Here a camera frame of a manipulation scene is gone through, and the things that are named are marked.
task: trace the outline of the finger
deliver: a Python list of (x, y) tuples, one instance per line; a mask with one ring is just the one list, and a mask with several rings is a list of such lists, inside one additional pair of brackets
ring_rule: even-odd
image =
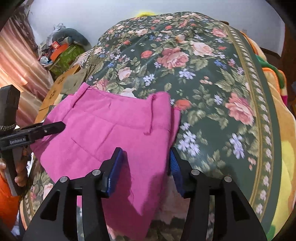
[(17, 175), (17, 177), (15, 177), (15, 182), (22, 187), (26, 184), (27, 179), (28, 179), (28, 171), (27, 169), (24, 169), (20, 174)]
[(6, 168), (6, 163), (4, 160), (0, 159), (0, 169), (5, 169)]
[(21, 158), (21, 160), (18, 161), (16, 164), (15, 169), (16, 169), (17, 173), (21, 173), (24, 169), (26, 169), (27, 163), (28, 163), (27, 157), (23, 156)]
[(28, 155), (28, 151), (27, 151), (26, 148), (24, 148), (24, 149), (22, 150), (22, 155), (23, 155), (23, 156), (27, 156), (27, 155)]
[(22, 180), (20, 183), (18, 183), (17, 185), (18, 186), (20, 186), (20, 187), (24, 187), (24, 186), (26, 186), (26, 184), (27, 184), (27, 177), (24, 179), (24, 180)]

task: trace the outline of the cardboard box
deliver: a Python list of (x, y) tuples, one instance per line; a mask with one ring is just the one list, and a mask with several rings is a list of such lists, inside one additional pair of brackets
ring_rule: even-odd
[(80, 66), (75, 65), (74, 67), (72, 67), (71, 69), (69, 69), (68, 71), (66, 71), (56, 79), (50, 91), (47, 93), (44, 101), (42, 102), (42, 105), (40, 106), (38, 115), (35, 119), (35, 123), (39, 123), (44, 120), (44, 117), (46, 116), (49, 110), (49, 106), (54, 104), (56, 98), (61, 93), (66, 77), (68, 77), (69, 75), (75, 74), (79, 69), (80, 69)]

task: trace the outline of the orange box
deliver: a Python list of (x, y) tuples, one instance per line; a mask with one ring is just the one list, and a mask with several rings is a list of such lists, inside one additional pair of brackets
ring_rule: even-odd
[(47, 93), (42, 105), (39, 108), (38, 115), (35, 119), (35, 123), (39, 123), (40, 121), (44, 120), (46, 116), (49, 106), (53, 105), (55, 100), (57, 99), (58, 95), (61, 93), (64, 80), (72, 74), (75, 74), (80, 69), (79, 65), (75, 65), (65, 73), (61, 74), (56, 81), (54, 82), (53, 86), (51, 87), (50, 91)]
[(53, 47), (54, 49), (58, 49), (58, 48), (60, 47), (60, 45), (59, 45), (59, 43), (58, 43), (57, 41), (54, 41), (54, 42), (52, 43), (52, 47)]
[(50, 56), (50, 59), (52, 61), (55, 61), (57, 59), (57, 57), (64, 52), (67, 48), (69, 47), (68, 44), (63, 44), (62, 46), (60, 46), (58, 49), (56, 49)]

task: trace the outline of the belt loop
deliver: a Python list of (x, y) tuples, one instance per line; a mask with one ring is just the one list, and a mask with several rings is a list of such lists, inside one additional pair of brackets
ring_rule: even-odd
[(87, 83), (82, 83), (82, 85), (79, 87), (79, 89), (76, 91), (76, 93), (72, 96), (71, 104), (70, 104), (70, 109), (73, 108), (75, 103), (79, 100), (79, 98), (84, 95), (86, 90), (88, 88), (91, 88)]
[(146, 121), (146, 126), (144, 130), (145, 135), (149, 135), (152, 129), (152, 120), (153, 120), (153, 101), (156, 99), (156, 94), (152, 94), (148, 97), (148, 117)]

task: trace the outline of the orange sleeve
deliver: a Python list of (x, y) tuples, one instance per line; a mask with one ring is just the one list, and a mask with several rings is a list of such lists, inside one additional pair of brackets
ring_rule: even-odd
[(12, 230), (20, 206), (20, 196), (11, 195), (7, 182), (0, 175), (0, 219)]

